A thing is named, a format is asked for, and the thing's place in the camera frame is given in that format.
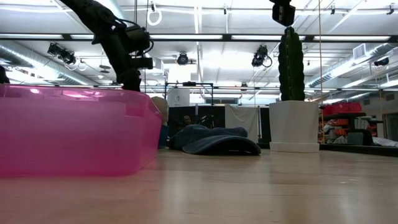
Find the gray blanket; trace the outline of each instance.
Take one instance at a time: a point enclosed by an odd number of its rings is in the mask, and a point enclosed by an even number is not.
[[[260,154],[259,146],[247,139],[244,128],[213,128],[188,125],[171,138],[172,149],[182,149],[190,154],[206,154],[214,151],[245,151]]]

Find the artificial cactus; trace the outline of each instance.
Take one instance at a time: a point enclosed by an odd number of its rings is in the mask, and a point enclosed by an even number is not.
[[[305,99],[303,49],[292,27],[285,30],[279,45],[279,81],[282,101]]]

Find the white panel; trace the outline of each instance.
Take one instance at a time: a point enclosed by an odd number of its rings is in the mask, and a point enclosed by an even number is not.
[[[189,89],[174,89],[167,95],[167,102],[169,107],[190,106],[190,90]]]

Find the air duct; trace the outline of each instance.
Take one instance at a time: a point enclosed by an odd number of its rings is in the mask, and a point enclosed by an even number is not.
[[[6,50],[0,45],[0,58],[7,60],[11,65],[20,65],[21,67],[33,68],[34,66],[21,57],[16,56],[9,50]]]
[[[13,55],[13,57],[18,59],[18,62],[22,62],[22,64],[31,65],[36,68],[38,75],[46,79],[51,80],[63,75],[68,77],[65,81],[70,85],[76,85],[77,83],[79,85],[98,85],[98,83],[93,80],[90,80],[74,71],[70,71],[57,62],[49,61],[50,59],[39,55],[14,41],[1,41],[0,52],[2,52],[3,55]]]
[[[355,59],[354,55],[351,55],[324,69],[322,71],[322,82],[324,83],[332,78],[336,78],[348,71],[358,68],[362,63],[381,57],[396,47],[398,47],[398,44],[366,44],[366,50],[363,52],[365,57]],[[315,78],[312,78],[306,84],[306,87],[314,88],[319,84],[321,84],[320,74],[316,75]]]

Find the white curtain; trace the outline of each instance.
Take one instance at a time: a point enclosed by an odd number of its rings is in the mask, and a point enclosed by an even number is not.
[[[243,127],[248,131],[248,139],[258,143],[257,108],[225,105],[225,127]]]

